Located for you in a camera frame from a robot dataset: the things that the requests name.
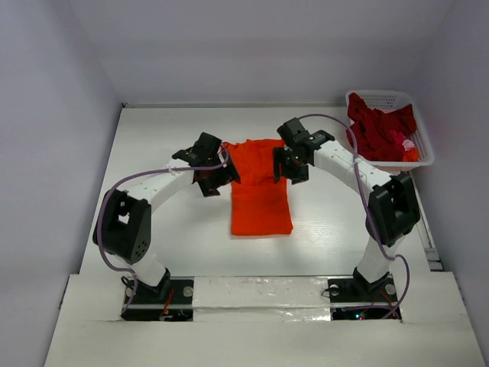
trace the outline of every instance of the white platform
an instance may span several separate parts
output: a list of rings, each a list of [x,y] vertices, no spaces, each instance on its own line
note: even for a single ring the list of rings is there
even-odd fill
[[[313,112],[347,120],[344,108],[123,109],[100,197],[122,177],[163,167],[202,131],[230,142],[278,138],[279,125]],[[334,122],[307,119],[304,125],[345,143]],[[154,214],[150,252],[175,276],[351,274],[368,239],[360,200],[327,173],[311,168],[309,175],[309,182],[288,190],[291,236],[232,237],[230,188],[204,199],[194,185]],[[259,323],[239,314],[194,323],[128,323],[118,320],[120,275],[105,267],[90,234],[80,275],[71,277],[66,290],[47,366],[168,361],[185,366],[483,366],[456,283],[449,273],[429,272],[417,229],[399,252],[413,276],[401,307],[403,323]],[[403,265],[394,263],[391,270],[401,292]]]

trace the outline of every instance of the red clothing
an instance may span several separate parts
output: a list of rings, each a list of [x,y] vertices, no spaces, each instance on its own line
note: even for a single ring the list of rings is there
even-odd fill
[[[241,178],[232,182],[233,235],[289,235],[292,232],[287,180],[274,183],[273,148],[281,140],[247,140],[227,149]]]
[[[358,143],[358,153],[369,161],[403,161],[404,151],[394,139],[392,130],[410,136],[416,131],[413,107],[408,105],[385,113],[369,109],[356,93],[350,95],[348,117],[355,123],[351,130]]]

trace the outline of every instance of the white wall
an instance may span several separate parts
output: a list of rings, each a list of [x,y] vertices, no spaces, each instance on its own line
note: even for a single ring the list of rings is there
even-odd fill
[[[71,2],[124,102],[319,102],[400,85],[452,0]]]
[[[489,361],[489,2],[457,0],[410,78],[436,159],[416,171],[443,264]]]
[[[69,2],[0,0],[0,365],[44,365],[120,104]]]

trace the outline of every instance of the white plastic basket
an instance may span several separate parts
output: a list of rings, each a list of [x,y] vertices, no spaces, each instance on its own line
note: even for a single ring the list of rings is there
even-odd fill
[[[392,112],[396,109],[402,109],[403,107],[411,104],[413,105],[414,119],[416,120],[417,129],[414,134],[407,136],[411,140],[416,149],[419,152],[419,160],[417,162],[386,162],[386,161],[368,161],[377,168],[385,171],[410,171],[413,168],[419,166],[429,166],[435,160],[433,155],[433,149],[426,133],[425,123],[418,108],[413,102],[413,99],[404,92],[395,92],[393,90],[375,90],[375,89],[363,89],[363,90],[350,90],[346,93],[346,106],[350,102],[350,94],[357,93],[364,101],[365,104],[371,109],[380,109],[384,112]]]

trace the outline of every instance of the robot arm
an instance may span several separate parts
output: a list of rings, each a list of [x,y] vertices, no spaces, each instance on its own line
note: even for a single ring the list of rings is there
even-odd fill
[[[169,174],[155,174],[127,190],[116,190],[109,198],[102,219],[104,249],[131,266],[140,281],[138,293],[164,299],[169,287],[170,272],[156,255],[147,254],[151,214],[177,191],[195,182],[203,196],[215,196],[220,186],[240,181],[231,158],[219,152],[221,143],[202,133],[192,147],[172,156]],[[93,241],[98,244],[96,230]]]
[[[358,194],[354,156],[333,136],[324,131],[310,134],[299,119],[291,119],[278,128],[285,148],[274,150],[275,180],[290,178],[293,184],[309,179],[309,164],[327,171]],[[393,256],[403,237],[419,221],[419,206],[414,185],[407,174],[391,176],[358,159],[360,181],[368,197],[368,208],[379,232],[384,251]],[[370,238],[364,257],[353,272],[347,293],[365,298],[387,279],[390,260],[384,257],[366,222]]]

